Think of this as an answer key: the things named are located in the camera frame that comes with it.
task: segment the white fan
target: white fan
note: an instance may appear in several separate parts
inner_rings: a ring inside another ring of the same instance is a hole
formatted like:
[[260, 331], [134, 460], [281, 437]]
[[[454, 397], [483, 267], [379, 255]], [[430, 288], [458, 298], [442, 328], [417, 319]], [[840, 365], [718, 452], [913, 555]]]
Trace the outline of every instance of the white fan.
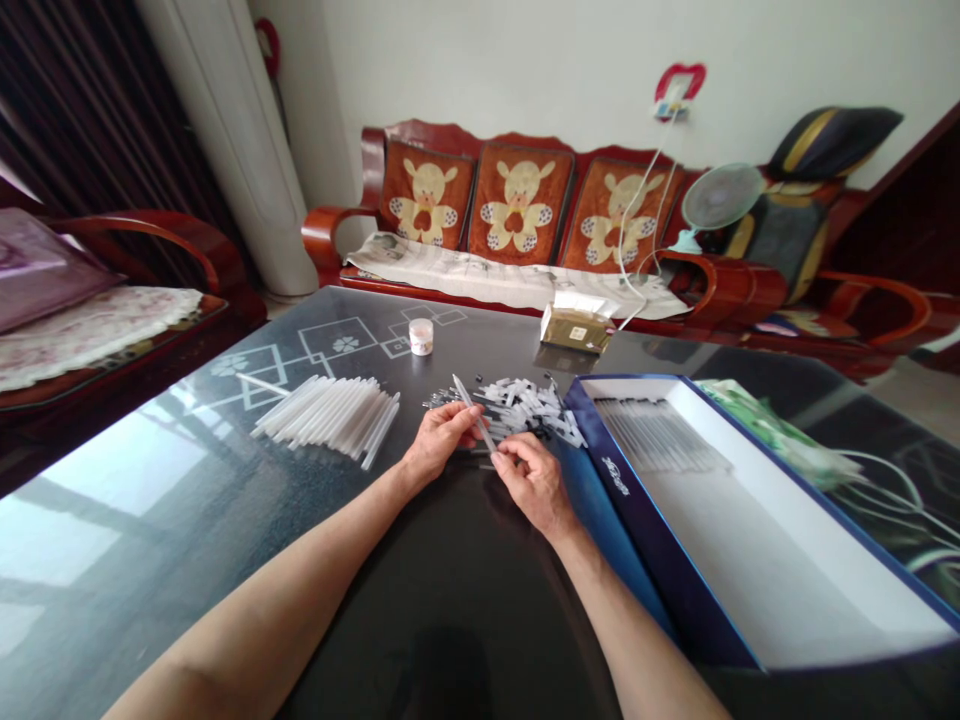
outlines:
[[764, 186], [760, 171], [746, 163], [721, 165], [706, 173], [683, 198], [683, 219], [690, 229], [681, 230], [670, 249], [691, 255], [702, 253], [697, 233], [735, 223], [753, 207]]

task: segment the black table top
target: black table top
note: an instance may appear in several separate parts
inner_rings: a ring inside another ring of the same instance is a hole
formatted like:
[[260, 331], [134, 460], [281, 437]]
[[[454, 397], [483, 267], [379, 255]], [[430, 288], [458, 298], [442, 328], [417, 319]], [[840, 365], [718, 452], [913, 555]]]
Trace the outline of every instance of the black table top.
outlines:
[[[405, 340], [420, 316], [435, 325], [427, 358]], [[956, 528], [960, 453], [818, 362], [626, 333], [596, 359], [541, 346], [538, 323], [326, 288], [0, 500], [3, 716], [98, 717], [207, 610], [396, 462], [451, 372], [489, 382], [550, 370], [562, 392], [588, 372], [734, 378], [825, 445], [906, 469], [927, 512]], [[251, 439], [275, 401], [237, 371], [290, 388], [312, 374], [373, 376], [401, 392], [401, 409], [366, 473], [326, 449]], [[868, 530], [899, 548], [882, 518]], [[945, 597], [950, 572], [927, 578]], [[401, 678], [450, 645], [463, 663], [449, 672], [488, 688], [496, 717], [619, 714], [549, 546], [493, 473], [458, 468], [373, 553], [281, 715], [389, 716]], [[738, 717], [960, 716], [956, 646], [775, 677], [702, 672]]]

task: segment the newspaper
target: newspaper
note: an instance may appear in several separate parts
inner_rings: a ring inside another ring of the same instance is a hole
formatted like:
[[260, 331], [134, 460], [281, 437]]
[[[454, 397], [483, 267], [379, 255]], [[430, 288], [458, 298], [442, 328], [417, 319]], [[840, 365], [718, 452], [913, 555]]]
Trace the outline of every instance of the newspaper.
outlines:
[[631, 276], [641, 297], [618, 274], [552, 265], [504, 265], [386, 232], [370, 235], [346, 261], [384, 280], [515, 308], [543, 310], [558, 290], [569, 290], [615, 300], [620, 309], [613, 313], [614, 318], [625, 318], [638, 308], [637, 317], [646, 320], [662, 320], [690, 310], [654, 275]]

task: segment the dark brown curtain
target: dark brown curtain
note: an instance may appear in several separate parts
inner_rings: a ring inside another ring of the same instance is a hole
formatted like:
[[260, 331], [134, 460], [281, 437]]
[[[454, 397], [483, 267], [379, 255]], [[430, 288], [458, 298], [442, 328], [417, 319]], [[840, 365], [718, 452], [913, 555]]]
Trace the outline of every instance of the dark brown curtain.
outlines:
[[[252, 264], [131, 0], [0, 3], [0, 160], [50, 214], [127, 209], [210, 223]], [[194, 261], [118, 237], [165, 284], [202, 286]]]

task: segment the purple cloth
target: purple cloth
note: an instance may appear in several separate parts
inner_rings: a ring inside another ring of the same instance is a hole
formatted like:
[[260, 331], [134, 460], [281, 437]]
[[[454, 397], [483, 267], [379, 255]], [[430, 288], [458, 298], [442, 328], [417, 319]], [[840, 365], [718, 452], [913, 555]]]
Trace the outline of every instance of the purple cloth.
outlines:
[[0, 332], [125, 280], [17, 208], [0, 210]]

